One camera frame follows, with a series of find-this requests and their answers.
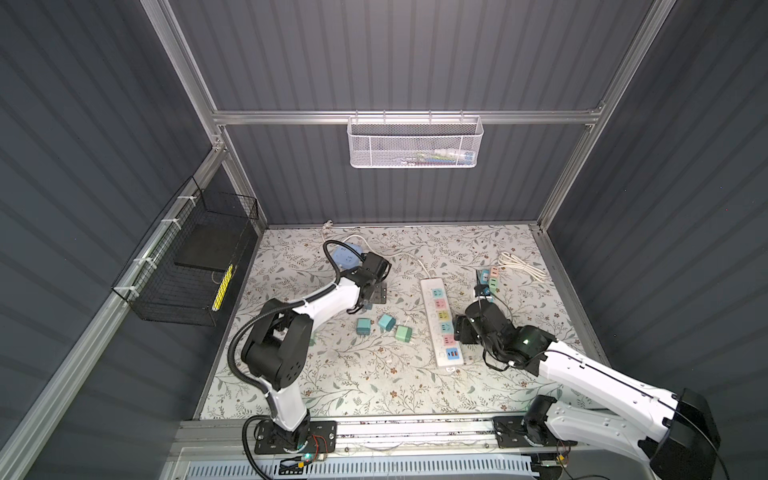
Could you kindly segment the teal small power strip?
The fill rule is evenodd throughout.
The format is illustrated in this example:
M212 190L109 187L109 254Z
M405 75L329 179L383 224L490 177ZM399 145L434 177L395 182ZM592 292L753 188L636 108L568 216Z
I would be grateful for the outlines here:
M490 268L478 269L476 271L477 283L483 288L481 296L495 296L498 292L500 270L498 277L491 277L489 275Z

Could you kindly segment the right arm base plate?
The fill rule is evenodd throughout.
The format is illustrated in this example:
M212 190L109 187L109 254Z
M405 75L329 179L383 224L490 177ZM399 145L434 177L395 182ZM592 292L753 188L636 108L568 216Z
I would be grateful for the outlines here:
M500 448L574 447L577 441L557 439L546 426L529 426L522 415L494 416L493 432Z

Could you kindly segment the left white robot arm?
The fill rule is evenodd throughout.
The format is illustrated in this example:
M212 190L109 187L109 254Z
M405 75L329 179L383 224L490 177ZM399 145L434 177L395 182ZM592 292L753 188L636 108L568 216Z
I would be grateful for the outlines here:
M286 432L303 431L309 422L296 382L306 364L313 331L342 312L353 314L369 304L391 270L390 261L372 252L360 254L358 261L347 270L332 263L334 279L307 297L268 301L230 342L231 373L265 395L272 422Z

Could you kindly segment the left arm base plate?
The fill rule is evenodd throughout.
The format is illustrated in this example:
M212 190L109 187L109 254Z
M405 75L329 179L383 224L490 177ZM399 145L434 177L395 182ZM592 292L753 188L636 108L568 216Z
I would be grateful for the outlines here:
M333 453L337 430L336 421L304 421L291 432L271 420L261 420L253 433L253 452L257 455Z

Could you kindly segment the long white power strip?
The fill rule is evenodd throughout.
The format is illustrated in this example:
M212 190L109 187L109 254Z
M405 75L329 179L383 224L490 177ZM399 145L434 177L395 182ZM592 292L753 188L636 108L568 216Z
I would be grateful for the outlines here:
M464 357L454 339L453 316L443 280L422 279L420 289L437 366L446 369L462 366Z

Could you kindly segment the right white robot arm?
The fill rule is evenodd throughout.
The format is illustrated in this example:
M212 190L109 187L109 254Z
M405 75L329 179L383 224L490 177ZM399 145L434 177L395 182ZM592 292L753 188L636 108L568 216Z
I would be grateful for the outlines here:
M453 320L455 339L478 344L490 368L515 369L578 391L603 412L538 395L516 429L533 446L587 444L633 459L658 479L711 479L727 468L704 396L654 387L595 361L533 325L516 326L480 298Z

